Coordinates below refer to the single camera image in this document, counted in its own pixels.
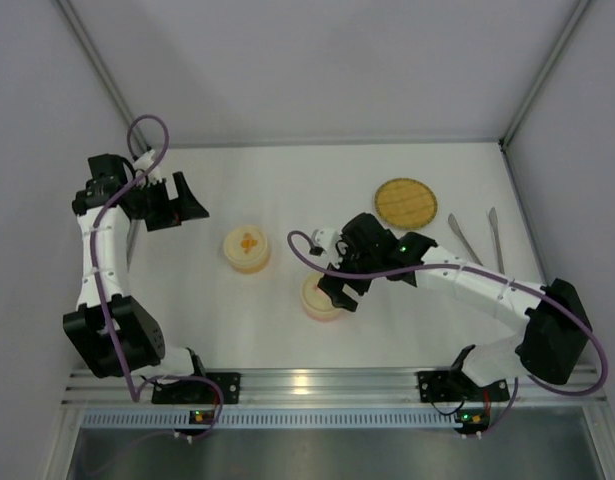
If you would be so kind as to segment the cream lid orange decoration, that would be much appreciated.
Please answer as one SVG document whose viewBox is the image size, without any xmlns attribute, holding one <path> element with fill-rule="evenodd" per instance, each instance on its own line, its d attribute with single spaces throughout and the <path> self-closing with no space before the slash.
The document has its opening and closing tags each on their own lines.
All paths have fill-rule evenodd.
<svg viewBox="0 0 615 480">
<path fill-rule="evenodd" d="M 266 234 L 255 225 L 240 226 L 229 232 L 223 241 L 223 253 L 228 247 L 238 246 L 246 251 L 253 247 L 270 247 Z"/>
</svg>

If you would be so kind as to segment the yellow lunch box bowl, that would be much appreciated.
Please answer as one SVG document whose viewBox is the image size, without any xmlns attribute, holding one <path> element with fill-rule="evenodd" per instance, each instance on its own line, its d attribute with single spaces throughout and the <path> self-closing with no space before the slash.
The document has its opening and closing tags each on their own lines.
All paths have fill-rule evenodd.
<svg viewBox="0 0 615 480">
<path fill-rule="evenodd" d="M 253 247 L 246 251 L 242 247 L 228 247 L 224 250 L 230 266 L 239 273 L 254 274 L 263 270 L 271 258 L 271 248 Z"/>
</svg>

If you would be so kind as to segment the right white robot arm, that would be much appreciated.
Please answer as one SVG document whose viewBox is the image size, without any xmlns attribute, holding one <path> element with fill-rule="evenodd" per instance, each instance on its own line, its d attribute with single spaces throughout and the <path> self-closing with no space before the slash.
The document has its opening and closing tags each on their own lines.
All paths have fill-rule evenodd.
<svg viewBox="0 0 615 480">
<path fill-rule="evenodd" d="M 328 274 L 320 289 L 334 307 L 353 312 L 350 291 L 364 295 L 369 274 L 446 294 L 501 322 L 511 336 L 464 347 L 450 370 L 478 387 L 531 375 L 565 385 L 588 342 L 591 326 L 576 289 L 556 279 L 544 286 L 517 283 L 452 254 L 416 232 L 396 236 L 375 216 L 361 213 L 341 230 L 320 229 L 311 239 L 314 255 L 327 254 Z"/>
</svg>

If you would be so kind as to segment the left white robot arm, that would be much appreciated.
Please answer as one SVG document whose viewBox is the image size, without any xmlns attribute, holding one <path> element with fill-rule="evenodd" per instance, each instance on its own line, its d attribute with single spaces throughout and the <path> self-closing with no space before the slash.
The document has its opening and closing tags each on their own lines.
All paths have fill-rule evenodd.
<svg viewBox="0 0 615 480">
<path fill-rule="evenodd" d="M 157 320 L 130 291 L 133 222 L 158 231 L 209 215 L 181 172 L 173 175 L 176 196 L 169 196 L 155 156 L 148 151 L 134 160 L 115 154 L 89 158 L 91 177 L 72 202 L 83 245 L 83 274 L 76 307 L 64 315 L 63 330 L 98 378 L 138 370 L 206 373 L 191 348 L 167 346 Z"/>
</svg>

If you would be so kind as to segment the cream lid pink decoration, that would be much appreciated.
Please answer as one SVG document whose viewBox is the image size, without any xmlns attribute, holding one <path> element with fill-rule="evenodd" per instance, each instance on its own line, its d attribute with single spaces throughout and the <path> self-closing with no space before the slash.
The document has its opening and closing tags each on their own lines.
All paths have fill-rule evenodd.
<svg viewBox="0 0 615 480">
<path fill-rule="evenodd" d="M 318 281 L 321 278 L 320 273 L 312 273 L 304 280 L 300 290 L 301 302 L 331 303 L 330 299 L 318 288 Z"/>
</svg>

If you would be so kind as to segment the metal food tongs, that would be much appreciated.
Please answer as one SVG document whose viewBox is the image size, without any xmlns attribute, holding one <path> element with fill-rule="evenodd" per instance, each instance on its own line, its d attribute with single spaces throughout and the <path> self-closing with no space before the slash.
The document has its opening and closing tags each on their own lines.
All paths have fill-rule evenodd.
<svg viewBox="0 0 615 480">
<path fill-rule="evenodd" d="M 497 214 L 497 210 L 496 210 L 495 207 L 492 207 L 488 211 L 487 218 L 488 218 L 488 222 L 489 222 L 489 226 L 490 226 L 491 234 L 492 234 L 492 238 L 493 238 L 497 270 L 498 270 L 499 273 L 504 274 L 505 273 L 505 263 L 504 263 L 503 252 L 502 252 L 498 214 Z M 483 263 L 480 260 L 479 256 L 476 254 L 475 250 L 473 249 L 473 247 L 471 246 L 471 244 L 467 240 L 466 236 L 464 235 L 464 233 L 463 233 L 463 231 L 462 231 L 462 229 L 461 229 L 461 227 L 460 227 L 460 225 L 458 223 L 458 220 L 457 220 L 457 218 L 455 217 L 455 215 L 453 213 L 450 213 L 448 215 L 447 222 L 448 222 L 448 226 L 449 226 L 450 230 L 456 236 L 456 238 L 460 241 L 460 243 L 463 245 L 463 247 L 466 249 L 466 251 L 469 254 L 469 256 L 471 257 L 471 259 L 475 263 L 477 263 L 479 265 L 483 265 Z"/>
</svg>

